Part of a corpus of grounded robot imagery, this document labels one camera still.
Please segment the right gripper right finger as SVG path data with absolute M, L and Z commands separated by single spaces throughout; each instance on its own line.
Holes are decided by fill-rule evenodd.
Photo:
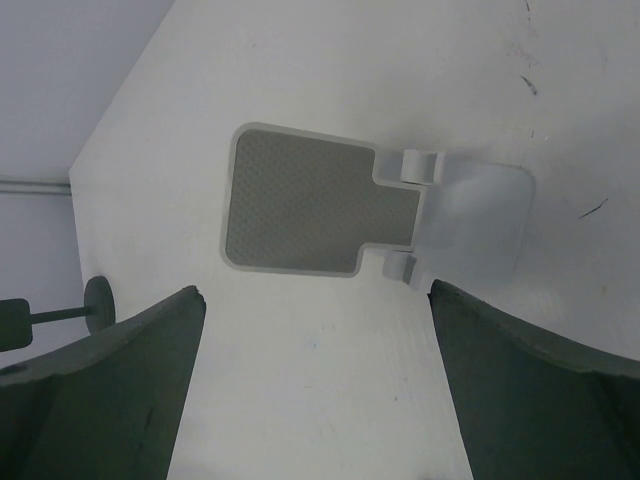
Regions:
M 434 282 L 428 298 L 474 478 L 638 478 L 638 361 L 446 282 Z

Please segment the black smartphone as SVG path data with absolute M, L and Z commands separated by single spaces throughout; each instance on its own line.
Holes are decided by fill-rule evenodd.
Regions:
M 33 341 L 29 302 L 25 299 L 0 301 L 0 351 L 29 346 Z

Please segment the black round-base phone stand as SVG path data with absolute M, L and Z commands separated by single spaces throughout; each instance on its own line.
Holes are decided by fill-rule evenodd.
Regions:
M 113 292 L 104 276 L 94 276 L 86 284 L 81 307 L 31 314 L 31 325 L 83 318 L 88 332 L 93 335 L 116 323 Z

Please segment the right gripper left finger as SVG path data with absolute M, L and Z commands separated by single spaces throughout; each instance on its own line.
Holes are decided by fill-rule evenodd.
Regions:
M 188 286 L 1 371 L 4 479 L 164 479 L 206 314 Z

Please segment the silver folding phone stand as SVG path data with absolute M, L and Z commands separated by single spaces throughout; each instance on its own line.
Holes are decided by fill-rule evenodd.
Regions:
M 245 271 L 494 287 L 512 276 L 533 203 L 524 169 L 263 123 L 233 135 L 221 255 Z

